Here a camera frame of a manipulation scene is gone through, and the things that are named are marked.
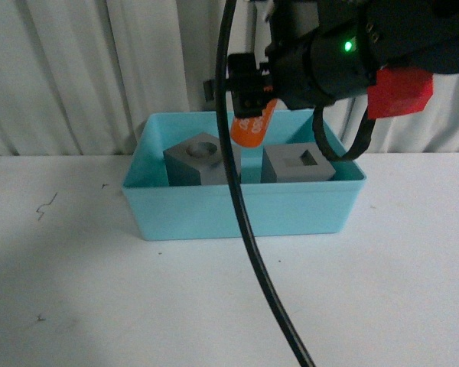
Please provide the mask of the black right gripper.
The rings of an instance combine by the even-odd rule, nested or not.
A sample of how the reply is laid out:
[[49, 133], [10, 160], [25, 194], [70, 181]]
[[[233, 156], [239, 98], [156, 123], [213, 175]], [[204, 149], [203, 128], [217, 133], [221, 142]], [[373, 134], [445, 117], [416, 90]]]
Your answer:
[[[330, 33], [320, 28], [266, 51], [275, 96], [290, 110], [332, 106], [360, 96], [376, 81], [377, 65], [364, 31], [344, 26]], [[253, 53], [230, 54], [228, 90], [238, 119], [262, 115], [268, 98], [265, 78]]]

